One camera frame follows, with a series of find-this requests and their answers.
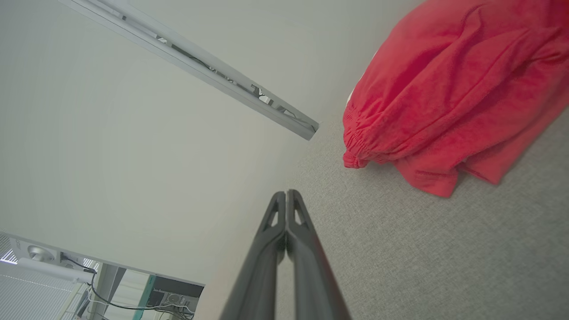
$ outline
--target electronic device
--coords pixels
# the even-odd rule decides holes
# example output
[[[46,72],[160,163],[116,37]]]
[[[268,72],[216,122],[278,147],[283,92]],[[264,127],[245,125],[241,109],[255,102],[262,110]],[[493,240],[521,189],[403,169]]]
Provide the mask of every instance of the electronic device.
[[[204,287],[200,285],[157,276],[146,306],[161,306],[176,308],[177,311],[189,310],[195,312],[197,302],[203,290]]]
[[[38,262],[45,262],[52,265],[62,266],[68,269],[83,271],[82,267],[67,260],[71,259],[78,264],[83,264],[84,262],[82,257],[71,256],[58,250],[46,248],[42,245],[37,245],[14,238],[10,238],[10,244],[12,246],[14,256],[16,256],[17,259],[28,258]]]

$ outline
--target black cable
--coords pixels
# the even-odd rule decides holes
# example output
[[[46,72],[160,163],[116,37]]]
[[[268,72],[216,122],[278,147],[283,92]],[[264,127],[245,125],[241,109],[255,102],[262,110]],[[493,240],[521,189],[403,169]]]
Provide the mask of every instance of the black cable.
[[[110,302],[109,300],[103,298],[100,294],[97,293],[97,291],[95,290],[95,286],[94,286],[94,281],[95,281],[95,275],[97,273],[93,273],[93,278],[91,278],[91,289],[93,290],[93,293],[95,294],[95,296],[98,296],[99,299],[103,300],[105,303],[117,307],[117,308],[121,308],[121,309],[128,309],[128,310],[154,310],[154,311],[161,311],[161,312],[169,312],[169,311],[165,311],[165,310],[161,310],[159,307],[127,307],[127,306],[120,306],[120,305],[116,305],[112,302]]]
[[[187,314],[184,312],[184,307],[180,307],[180,310],[178,310],[178,313],[185,319],[185,320],[192,320],[195,316],[195,314]]]
[[[65,256],[63,253],[61,254],[61,258],[62,258],[63,260],[68,260],[68,261],[71,261],[72,263],[74,263],[74,264],[76,264],[76,265],[78,265],[78,266],[82,267],[83,269],[88,269],[88,270],[95,270],[95,269],[93,269],[93,268],[87,268],[86,266],[84,266],[84,265],[82,265],[82,264],[79,264],[79,263],[78,263],[78,262],[76,262],[75,260],[71,260],[71,259],[69,259],[69,258],[68,258],[68,257],[66,257],[66,256]]]
[[[188,317],[186,317],[186,315],[184,313],[181,313],[180,311],[175,310],[174,312],[176,313],[175,316],[181,320],[191,320],[191,318],[188,319]]]
[[[197,62],[197,63],[199,63],[199,64],[201,64],[201,65],[203,65],[204,67],[206,67],[206,68],[209,69],[209,66],[208,66],[207,64],[203,63],[203,61],[201,61],[200,59],[198,59],[198,58],[196,58],[196,57],[190,57],[190,59],[194,60],[195,62]]]
[[[102,314],[100,314],[100,313],[98,313],[98,312],[95,312],[95,313],[98,314],[98,315],[100,315],[101,318],[103,318],[103,320],[110,320],[109,318],[105,317],[104,315],[102,315]]]
[[[158,311],[158,312],[164,312],[164,313],[169,313],[169,314],[173,315],[174,317],[176,317],[176,318],[178,318],[178,319],[180,319],[180,320],[186,320],[186,318],[181,317],[179,314],[175,314],[175,313],[173,313],[172,311],[167,311],[167,310],[156,310],[156,311]]]

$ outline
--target red cloth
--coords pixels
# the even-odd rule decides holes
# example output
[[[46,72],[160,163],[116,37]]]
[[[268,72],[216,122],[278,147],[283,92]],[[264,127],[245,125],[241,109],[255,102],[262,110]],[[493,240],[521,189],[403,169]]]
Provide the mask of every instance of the red cloth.
[[[428,0],[403,18],[344,113],[344,164],[393,162],[448,197],[497,184],[569,103],[569,0]]]

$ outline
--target gray carpet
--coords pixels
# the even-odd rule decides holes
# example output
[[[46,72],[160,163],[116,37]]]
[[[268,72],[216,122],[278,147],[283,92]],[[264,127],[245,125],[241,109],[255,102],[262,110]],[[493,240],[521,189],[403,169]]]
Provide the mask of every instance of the gray carpet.
[[[300,191],[353,319],[569,319],[569,112],[493,186],[442,199],[390,165],[346,169],[342,109],[288,180]],[[294,319],[279,267],[278,319]]]

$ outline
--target red garment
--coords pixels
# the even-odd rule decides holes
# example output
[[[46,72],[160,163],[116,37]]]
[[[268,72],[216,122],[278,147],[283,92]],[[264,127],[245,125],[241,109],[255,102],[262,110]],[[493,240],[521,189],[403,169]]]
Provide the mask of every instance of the red garment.
[[[344,113],[344,164],[393,162],[448,197],[497,184],[569,104],[569,0],[428,0],[403,18]]]

